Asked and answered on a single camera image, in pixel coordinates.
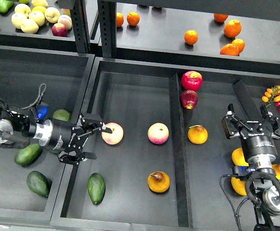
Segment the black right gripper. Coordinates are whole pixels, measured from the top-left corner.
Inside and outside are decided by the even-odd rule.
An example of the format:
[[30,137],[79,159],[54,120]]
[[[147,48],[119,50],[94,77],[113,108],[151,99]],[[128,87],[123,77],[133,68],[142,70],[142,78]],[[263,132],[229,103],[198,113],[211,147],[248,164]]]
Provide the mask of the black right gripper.
[[271,166],[278,153],[273,139],[280,139],[280,120],[273,117],[263,104],[260,106],[262,121],[249,127],[245,121],[235,115],[230,103],[221,124],[228,140],[239,137],[245,161],[251,166]]

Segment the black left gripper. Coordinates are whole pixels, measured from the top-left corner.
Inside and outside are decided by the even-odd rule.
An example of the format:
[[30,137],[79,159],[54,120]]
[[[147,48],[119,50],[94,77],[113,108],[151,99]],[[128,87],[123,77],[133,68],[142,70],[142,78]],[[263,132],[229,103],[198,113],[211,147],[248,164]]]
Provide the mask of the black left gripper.
[[54,151],[61,152],[58,155],[59,162],[70,165],[79,165],[81,161],[97,159],[96,154],[83,150],[87,137],[97,131],[112,133],[97,114],[80,113],[77,124],[57,119],[50,121],[53,129],[48,146]]

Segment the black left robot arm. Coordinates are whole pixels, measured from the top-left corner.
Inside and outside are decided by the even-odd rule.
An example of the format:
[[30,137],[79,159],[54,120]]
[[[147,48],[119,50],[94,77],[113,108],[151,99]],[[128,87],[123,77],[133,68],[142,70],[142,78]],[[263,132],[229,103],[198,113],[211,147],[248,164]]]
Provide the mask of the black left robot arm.
[[111,134],[99,115],[80,114],[76,124],[49,118],[45,119],[48,105],[42,103],[47,89],[40,84],[36,100],[27,107],[12,109],[0,99],[0,144],[20,143],[28,145],[31,139],[48,150],[58,152],[58,160],[65,164],[78,165],[96,155],[83,151],[89,136],[96,131]]

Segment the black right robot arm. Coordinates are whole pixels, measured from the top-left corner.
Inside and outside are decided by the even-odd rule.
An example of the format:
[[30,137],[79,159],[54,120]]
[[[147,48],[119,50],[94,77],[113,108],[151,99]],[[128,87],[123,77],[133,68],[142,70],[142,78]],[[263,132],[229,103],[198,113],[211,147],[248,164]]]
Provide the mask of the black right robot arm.
[[244,183],[247,199],[254,208],[255,231],[280,231],[280,180],[272,167],[278,153],[274,140],[280,139],[279,118],[260,107],[262,120],[244,121],[232,104],[222,119],[227,139],[239,138],[247,166],[233,167],[232,176]]

